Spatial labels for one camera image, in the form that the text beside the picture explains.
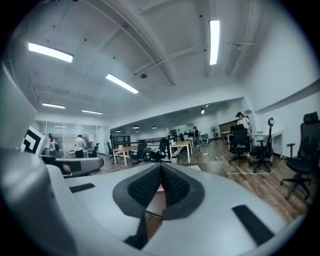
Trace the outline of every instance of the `glass wall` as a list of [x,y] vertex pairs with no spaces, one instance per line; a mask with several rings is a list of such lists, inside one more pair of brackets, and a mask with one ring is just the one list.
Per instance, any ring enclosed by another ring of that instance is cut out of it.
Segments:
[[80,123],[62,123],[34,120],[31,125],[38,132],[45,135],[43,148],[49,147],[49,133],[52,133],[53,139],[59,145],[59,151],[62,157],[69,157],[69,151],[75,150],[75,140],[78,135],[82,135],[85,143],[85,149],[93,149],[97,143],[97,126]]

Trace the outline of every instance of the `fluorescent light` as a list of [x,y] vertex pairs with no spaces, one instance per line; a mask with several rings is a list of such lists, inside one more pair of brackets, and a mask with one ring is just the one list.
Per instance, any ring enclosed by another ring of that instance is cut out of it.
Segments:
[[42,103],[43,106],[47,107],[54,107],[54,108],[59,108],[59,109],[65,109],[65,106],[59,106],[59,105],[53,105],[53,104],[48,104],[48,103]]
[[218,58],[220,21],[210,20],[209,25],[210,25],[210,40],[211,40],[210,65],[214,65],[217,63],[217,58]]
[[108,74],[105,78],[116,83],[119,86],[122,86],[123,88],[126,88],[127,90],[129,90],[130,92],[132,92],[134,94],[137,94],[139,92],[135,88],[131,87],[129,84],[126,84],[125,82],[121,81],[120,79],[114,77],[112,74]]
[[100,113],[100,112],[94,112],[94,111],[89,111],[89,110],[82,110],[82,112],[86,112],[86,113],[92,113],[92,114],[98,114],[98,115],[103,115],[104,113]]
[[28,49],[31,52],[36,52],[39,54],[44,54],[44,55],[48,55],[66,62],[71,63],[72,59],[74,58],[72,55],[61,52],[59,50],[55,50],[46,46],[42,46],[42,45],[38,45],[38,44],[34,44],[34,43],[29,43],[28,44]]

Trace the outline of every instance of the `black rubber pad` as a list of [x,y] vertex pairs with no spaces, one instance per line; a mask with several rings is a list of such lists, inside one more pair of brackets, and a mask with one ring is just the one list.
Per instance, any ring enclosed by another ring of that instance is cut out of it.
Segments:
[[258,219],[258,217],[246,205],[238,205],[233,207],[232,210],[258,246],[262,245],[274,236],[266,225],[263,224],[263,222]]
[[88,189],[92,189],[94,188],[95,185],[93,185],[92,183],[87,183],[87,184],[83,184],[83,185],[79,185],[79,186],[71,186],[69,187],[71,193],[77,193],[83,190],[88,190]]

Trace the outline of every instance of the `chair headrest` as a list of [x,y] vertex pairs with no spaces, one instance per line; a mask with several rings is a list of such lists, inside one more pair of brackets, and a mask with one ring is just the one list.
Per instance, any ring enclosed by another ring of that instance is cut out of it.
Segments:
[[305,114],[303,117],[303,122],[306,124],[312,124],[319,120],[317,112],[313,112],[310,114]]

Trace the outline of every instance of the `white cable on floor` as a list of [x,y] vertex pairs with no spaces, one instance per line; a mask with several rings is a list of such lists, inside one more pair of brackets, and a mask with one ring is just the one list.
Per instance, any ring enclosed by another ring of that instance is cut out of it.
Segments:
[[275,168],[274,170],[270,171],[270,172],[226,172],[226,174],[271,174],[273,173],[274,171],[276,171],[280,165],[282,164],[282,162],[284,161],[285,157],[282,158],[281,162],[279,163],[279,165],[277,166],[277,168]]

